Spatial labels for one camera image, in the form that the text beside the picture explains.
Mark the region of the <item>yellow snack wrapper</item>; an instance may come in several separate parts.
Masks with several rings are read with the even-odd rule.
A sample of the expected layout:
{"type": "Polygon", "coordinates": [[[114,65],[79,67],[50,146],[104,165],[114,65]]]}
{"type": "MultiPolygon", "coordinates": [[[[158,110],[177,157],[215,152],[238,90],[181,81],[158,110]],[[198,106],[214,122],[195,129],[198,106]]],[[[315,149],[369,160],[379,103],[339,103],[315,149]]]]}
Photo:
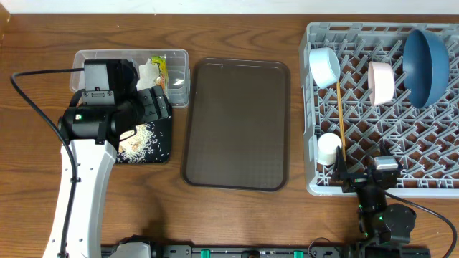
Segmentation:
{"type": "Polygon", "coordinates": [[[162,90],[167,95],[169,89],[169,71],[167,68],[166,56],[152,56],[151,64],[158,68],[158,75],[154,77],[155,84],[161,86],[162,90]]]}

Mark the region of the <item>white paper cup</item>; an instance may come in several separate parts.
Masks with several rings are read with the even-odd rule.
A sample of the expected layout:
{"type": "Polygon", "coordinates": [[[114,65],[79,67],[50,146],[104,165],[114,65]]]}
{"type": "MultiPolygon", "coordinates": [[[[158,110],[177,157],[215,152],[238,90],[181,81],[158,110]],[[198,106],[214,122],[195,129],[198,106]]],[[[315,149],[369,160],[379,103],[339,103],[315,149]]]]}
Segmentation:
{"type": "Polygon", "coordinates": [[[338,147],[342,147],[340,137],[334,133],[323,134],[318,139],[318,163],[324,166],[333,165],[336,161],[336,152],[338,147]]]}

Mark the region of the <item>white tissue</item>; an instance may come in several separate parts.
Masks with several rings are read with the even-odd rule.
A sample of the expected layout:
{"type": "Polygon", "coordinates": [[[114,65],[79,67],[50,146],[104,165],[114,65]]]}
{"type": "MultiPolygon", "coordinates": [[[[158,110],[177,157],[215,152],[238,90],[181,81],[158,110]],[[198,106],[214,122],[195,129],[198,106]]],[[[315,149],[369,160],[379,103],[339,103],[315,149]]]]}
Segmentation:
{"type": "Polygon", "coordinates": [[[136,85],[137,91],[145,90],[157,86],[157,81],[161,77],[159,66],[147,59],[145,64],[139,66],[139,79],[136,85]]]}

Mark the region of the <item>pink bowl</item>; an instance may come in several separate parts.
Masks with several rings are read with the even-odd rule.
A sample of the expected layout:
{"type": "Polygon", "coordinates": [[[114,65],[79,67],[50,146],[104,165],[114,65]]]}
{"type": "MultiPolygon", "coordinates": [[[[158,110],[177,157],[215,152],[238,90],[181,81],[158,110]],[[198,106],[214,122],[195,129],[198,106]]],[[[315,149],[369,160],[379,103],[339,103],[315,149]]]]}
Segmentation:
{"type": "Polygon", "coordinates": [[[388,63],[370,62],[368,87],[371,90],[372,106],[382,105],[392,100],[395,92],[394,70],[388,63]]]}

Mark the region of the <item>light blue bowl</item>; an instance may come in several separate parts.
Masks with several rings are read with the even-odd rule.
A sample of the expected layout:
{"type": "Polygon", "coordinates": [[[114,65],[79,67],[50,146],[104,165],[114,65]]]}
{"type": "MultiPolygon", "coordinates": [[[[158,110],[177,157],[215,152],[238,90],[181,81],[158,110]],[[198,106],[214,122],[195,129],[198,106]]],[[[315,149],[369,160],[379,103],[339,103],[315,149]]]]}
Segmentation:
{"type": "Polygon", "coordinates": [[[319,88],[325,89],[338,82],[341,68],[331,48],[312,49],[308,59],[313,80],[319,88]]]}

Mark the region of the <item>dark blue plate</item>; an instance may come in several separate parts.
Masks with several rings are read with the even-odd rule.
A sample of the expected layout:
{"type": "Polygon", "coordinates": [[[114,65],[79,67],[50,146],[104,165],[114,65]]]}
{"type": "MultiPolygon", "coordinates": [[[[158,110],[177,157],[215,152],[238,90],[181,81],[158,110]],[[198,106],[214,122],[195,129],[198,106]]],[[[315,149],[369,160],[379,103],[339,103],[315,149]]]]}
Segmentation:
{"type": "Polygon", "coordinates": [[[412,106],[425,108],[445,93],[449,80],[449,57],[443,40],[433,32],[416,29],[405,44],[402,61],[407,73],[404,86],[412,106]]]}

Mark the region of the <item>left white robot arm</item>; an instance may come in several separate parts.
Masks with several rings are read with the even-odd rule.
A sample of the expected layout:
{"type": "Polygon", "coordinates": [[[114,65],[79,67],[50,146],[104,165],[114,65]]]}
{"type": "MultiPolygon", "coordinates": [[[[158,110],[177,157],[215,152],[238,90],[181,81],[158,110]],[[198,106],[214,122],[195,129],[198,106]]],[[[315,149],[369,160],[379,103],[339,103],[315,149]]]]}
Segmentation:
{"type": "Polygon", "coordinates": [[[171,116],[151,60],[87,59],[84,86],[58,121],[62,177],[45,257],[100,257],[105,196],[119,144],[171,116]]]}

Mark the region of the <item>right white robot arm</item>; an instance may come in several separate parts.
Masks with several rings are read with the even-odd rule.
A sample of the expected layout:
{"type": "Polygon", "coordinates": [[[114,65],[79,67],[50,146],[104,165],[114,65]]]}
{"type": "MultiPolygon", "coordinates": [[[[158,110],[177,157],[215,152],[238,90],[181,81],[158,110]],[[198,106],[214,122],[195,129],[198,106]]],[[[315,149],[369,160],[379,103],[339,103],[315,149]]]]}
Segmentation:
{"type": "Polygon", "coordinates": [[[401,257],[402,247],[410,242],[416,213],[403,204],[388,204],[386,190],[395,186],[402,164],[387,147],[379,145],[381,155],[371,159],[362,173],[350,172],[338,146],[332,179],[341,182],[344,193],[355,193],[359,201],[359,230],[365,239],[343,248],[342,257],[401,257]]]}

